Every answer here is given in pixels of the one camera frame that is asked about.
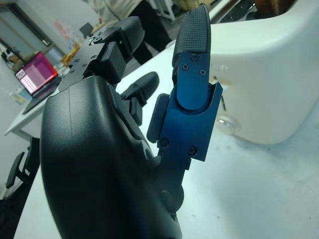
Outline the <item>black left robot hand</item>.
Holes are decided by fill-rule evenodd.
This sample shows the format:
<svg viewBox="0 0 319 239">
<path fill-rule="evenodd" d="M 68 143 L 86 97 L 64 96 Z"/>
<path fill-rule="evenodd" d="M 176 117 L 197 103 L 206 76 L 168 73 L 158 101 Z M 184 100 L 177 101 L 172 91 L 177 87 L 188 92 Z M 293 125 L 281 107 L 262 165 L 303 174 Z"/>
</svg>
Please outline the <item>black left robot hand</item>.
<svg viewBox="0 0 319 239">
<path fill-rule="evenodd" d="M 145 32 L 131 16 L 88 40 L 56 95 L 40 138 L 44 190 L 64 239 L 180 239 L 183 176 L 204 161 L 222 97 L 209 81 L 207 6 L 189 11 L 172 57 L 173 89 L 160 94 L 146 135 L 142 107 L 158 84 L 151 72 L 116 92 Z"/>
</svg>

